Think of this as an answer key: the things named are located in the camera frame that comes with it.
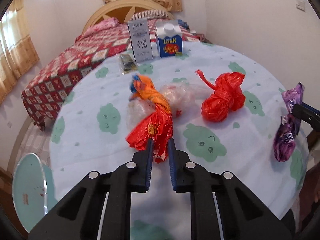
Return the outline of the grey white carton box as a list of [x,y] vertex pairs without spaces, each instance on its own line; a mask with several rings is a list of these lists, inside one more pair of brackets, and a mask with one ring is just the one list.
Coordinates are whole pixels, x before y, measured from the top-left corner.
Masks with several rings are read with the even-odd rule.
[[149,25],[147,19],[127,22],[133,56],[137,63],[153,59]]

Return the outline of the left beige curtain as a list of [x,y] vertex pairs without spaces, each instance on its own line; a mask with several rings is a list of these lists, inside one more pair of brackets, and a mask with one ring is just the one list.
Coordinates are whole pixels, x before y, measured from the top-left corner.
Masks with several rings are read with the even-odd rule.
[[0,101],[39,60],[29,34],[24,0],[13,0],[1,19]]

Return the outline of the blue milk carton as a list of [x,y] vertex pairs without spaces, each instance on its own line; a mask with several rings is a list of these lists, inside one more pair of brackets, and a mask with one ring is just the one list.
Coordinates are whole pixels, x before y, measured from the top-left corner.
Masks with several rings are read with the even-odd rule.
[[177,20],[156,23],[156,42],[160,57],[181,55],[182,31]]

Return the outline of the purple plastic bag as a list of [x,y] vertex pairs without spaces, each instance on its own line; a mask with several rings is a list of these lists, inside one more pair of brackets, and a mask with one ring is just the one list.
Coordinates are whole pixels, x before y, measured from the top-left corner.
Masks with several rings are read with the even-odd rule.
[[281,123],[273,140],[274,157],[279,162],[289,160],[295,150],[295,138],[299,133],[301,120],[293,116],[293,107],[302,104],[303,94],[302,83],[281,94],[288,113],[281,116]]

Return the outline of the red plastic bag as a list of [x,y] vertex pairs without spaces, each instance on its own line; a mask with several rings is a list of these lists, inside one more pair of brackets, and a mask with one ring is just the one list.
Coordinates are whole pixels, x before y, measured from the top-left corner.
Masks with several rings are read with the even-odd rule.
[[198,69],[196,74],[213,90],[210,97],[201,105],[201,115],[204,120],[222,122],[230,112],[237,111],[244,106],[246,97],[240,86],[245,79],[245,74],[223,73],[217,77],[214,84],[205,78],[201,70]]

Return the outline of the teal trash bin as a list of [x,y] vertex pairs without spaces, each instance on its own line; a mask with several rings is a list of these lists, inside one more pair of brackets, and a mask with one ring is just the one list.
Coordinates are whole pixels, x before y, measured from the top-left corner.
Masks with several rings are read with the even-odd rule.
[[52,171],[35,153],[26,154],[18,162],[12,199],[17,217],[27,232],[57,204]]

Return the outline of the orange red snack wrapper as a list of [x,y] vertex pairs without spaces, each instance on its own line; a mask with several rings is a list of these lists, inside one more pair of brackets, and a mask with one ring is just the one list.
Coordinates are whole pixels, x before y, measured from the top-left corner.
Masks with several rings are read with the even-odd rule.
[[167,143],[173,135],[173,120],[169,103],[166,98],[156,90],[152,80],[145,75],[132,77],[130,90],[131,99],[141,99],[151,102],[155,110],[140,121],[126,137],[131,148],[139,151],[146,150],[148,140],[153,140],[153,159],[159,164],[168,158]]

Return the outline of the clear plastic bag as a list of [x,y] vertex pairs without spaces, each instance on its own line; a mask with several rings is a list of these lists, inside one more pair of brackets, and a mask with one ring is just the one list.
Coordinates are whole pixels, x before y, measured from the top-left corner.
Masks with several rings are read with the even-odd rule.
[[[171,108],[173,118],[187,113],[195,105],[195,90],[188,83],[163,85],[160,93],[165,97]],[[127,127],[134,129],[144,118],[155,111],[155,104],[149,99],[132,99],[127,106]]]

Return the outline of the white cloud pattern tablecloth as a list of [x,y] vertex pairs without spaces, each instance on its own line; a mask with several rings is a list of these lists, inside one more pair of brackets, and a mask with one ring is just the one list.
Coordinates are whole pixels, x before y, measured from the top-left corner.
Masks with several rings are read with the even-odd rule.
[[[211,90],[195,73],[214,81],[220,74],[245,74],[244,107],[219,122],[207,122],[201,105]],[[139,67],[157,88],[186,87],[197,98],[174,119],[174,141],[190,159],[208,171],[233,172],[277,216],[289,209],[302,185],[308,154],[304,133],[293,156],[278,162],[273,138],[286,113],[283,87],[253,60],[221,46],[186,42],[181,56],[156,58]],[[52,131],[50,158],[55,196],[62,199],[89,171],[113,171],[128,161],[133,149],[126,142],[129,123],[130,74],[121,74],[117,57],[106,59],[72,89]],[[151,191],[133,195],[132,239],[190,239],[190,198],[175,193],[169,163],[152,168]]]

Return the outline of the striped pillow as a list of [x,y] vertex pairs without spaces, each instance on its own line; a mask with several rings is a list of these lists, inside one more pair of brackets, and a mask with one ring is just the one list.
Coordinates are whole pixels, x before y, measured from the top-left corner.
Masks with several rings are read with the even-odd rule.
[[167,11],[164,10],[145,10],[138,13],[135,13],[130,20],[136,21],[140,19],[147,19],[147,20],[153,20],[153,19],[170,19],[170,16]]

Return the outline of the wall switch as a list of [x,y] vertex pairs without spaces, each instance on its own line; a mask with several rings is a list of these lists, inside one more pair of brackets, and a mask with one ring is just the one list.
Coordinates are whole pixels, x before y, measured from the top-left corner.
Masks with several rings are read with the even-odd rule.
[[296,0],[296,8],[301,11],[305,11],[305,1],[304,0]]

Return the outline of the bed with red checkered cover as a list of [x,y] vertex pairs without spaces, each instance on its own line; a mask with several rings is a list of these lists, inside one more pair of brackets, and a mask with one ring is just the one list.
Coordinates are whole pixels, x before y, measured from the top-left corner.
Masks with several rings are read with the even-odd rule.
[[33,124],[45,129],[46,119],[56,119],[73,87],[104,59],[131,49],[126,23],[115,18],[107,26],[80,35],[75,43],[60,53],[30,81],[21,94]]

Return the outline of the beige wooden headboard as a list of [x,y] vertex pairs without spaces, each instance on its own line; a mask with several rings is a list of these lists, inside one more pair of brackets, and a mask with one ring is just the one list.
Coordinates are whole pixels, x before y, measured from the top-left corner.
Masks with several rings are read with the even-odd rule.
[[168,12],[165,7],[160,4],[148,1],[148,0],[116,0],[113,2],[106,3],[100,7],[87,21],[85,24],[82,34],[91,26],[115,17],[118,19],[119,23],[126,23],[130,18],[138,12],[147,11],[147,10],[163,10],[168,13],[168,16],[171,20],[174,20],[175,17],[172,13]]

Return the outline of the pink pillow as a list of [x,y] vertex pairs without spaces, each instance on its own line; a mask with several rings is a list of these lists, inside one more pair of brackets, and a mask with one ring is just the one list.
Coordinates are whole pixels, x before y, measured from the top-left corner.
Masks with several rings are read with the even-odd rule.
[[117,27],[118,25],[119,25],[119,21],[117,18],[115,18],[115,17],[108,18],[106,20],[103,20],[103,21],[89,27],[82,35],[89,36],[93,33],[96,33],[96,32],[102,31],[102,30],[107,30],[107,29]]

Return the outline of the small dark foil packet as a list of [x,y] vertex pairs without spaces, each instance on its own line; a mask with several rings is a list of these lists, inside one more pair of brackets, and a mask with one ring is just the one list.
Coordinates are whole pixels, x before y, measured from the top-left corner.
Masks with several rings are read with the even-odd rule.
[[123,74],[128,74],[138,70],[138,67],[130,54],[119,55],[120,68]]

